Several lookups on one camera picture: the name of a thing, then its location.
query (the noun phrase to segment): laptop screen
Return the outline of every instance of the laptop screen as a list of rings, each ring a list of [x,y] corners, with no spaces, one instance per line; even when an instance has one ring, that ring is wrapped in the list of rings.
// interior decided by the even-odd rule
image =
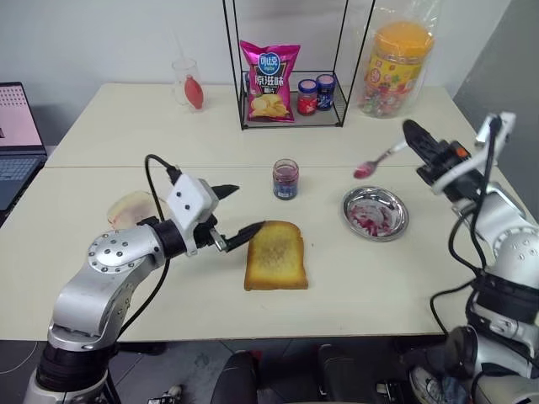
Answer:
[[[41,146],[20,84],[0,85],[0,148],[5,146]]]

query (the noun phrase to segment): laptop keyboard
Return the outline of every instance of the laptop keyboard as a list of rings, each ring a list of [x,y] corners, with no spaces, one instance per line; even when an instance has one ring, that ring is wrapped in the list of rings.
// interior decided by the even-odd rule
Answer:
[[[22,180],[34,166],[37,158],[0,158],[0,181]]]

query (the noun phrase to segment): robotic arm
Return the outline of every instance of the robotic arm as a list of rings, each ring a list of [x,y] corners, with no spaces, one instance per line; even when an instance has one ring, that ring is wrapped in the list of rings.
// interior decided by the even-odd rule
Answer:
[[[102,402],[115,343],[124,331],[136,287],[165,261],[215,244],[230,252],[256,234],[263,222],[226,239],[215,229],[212,214],[219,199],[238,190],[210,187],[177,170],[167,202],[173,219],[146,219],[124,231],[107,231],[87,251],[81,270],[62,289],[49,325],[48,343],[32,374],[24,404]]]
[[[497,133],[490,130],[495,119],[490,115],[478,136],[484,142],[496,136],[494,160],[515,123],[513,114],[502,113],[500,118]],[[411,120],[404,122],[403,130],[408,145],[425,163],[417,170],[419,176],[435,194],[444,193],[459,216],[467,216],[480,197],[488,148],[471,157],[458,142],[438,142]],[[482,389],[485,401],[478,402],[539,402],[539,327],[535,323],[539,312],[539,227],[526,220],[523,210],[499,184],[490,183],[475,232],[491,249],[495,261],[483,268],[472,284],[467,326],[449,333],[446,370],[462,380],[474,378],[476,384],[483,375],[519,376],[498,380],[503,389],[490,387],[486,393]]]

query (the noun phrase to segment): yellow lid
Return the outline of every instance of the yellow lid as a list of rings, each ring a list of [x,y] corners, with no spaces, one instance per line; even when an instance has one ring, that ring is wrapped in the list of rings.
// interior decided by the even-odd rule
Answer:
[[[426,56],[434,41],[429,31],[409,21],[398,21],[381,27],[375,36],[380,51],[403,57]]]

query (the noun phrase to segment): laptop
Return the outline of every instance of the laptop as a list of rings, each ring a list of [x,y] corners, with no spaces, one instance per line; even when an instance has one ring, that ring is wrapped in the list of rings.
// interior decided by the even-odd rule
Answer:
[[[0,82],[0,211],[22,194],[47,155],[20,82]]]

